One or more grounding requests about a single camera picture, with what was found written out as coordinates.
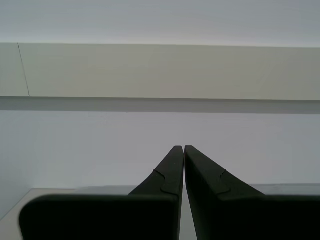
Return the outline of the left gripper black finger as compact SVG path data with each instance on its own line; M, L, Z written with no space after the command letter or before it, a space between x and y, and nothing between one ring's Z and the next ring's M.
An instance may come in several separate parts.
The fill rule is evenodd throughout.
M185 181L199 240L317 240L320 198L266 195L191 145Z
M127 195L50 194L19 213L25 240L177 240L184 151L173 147Z

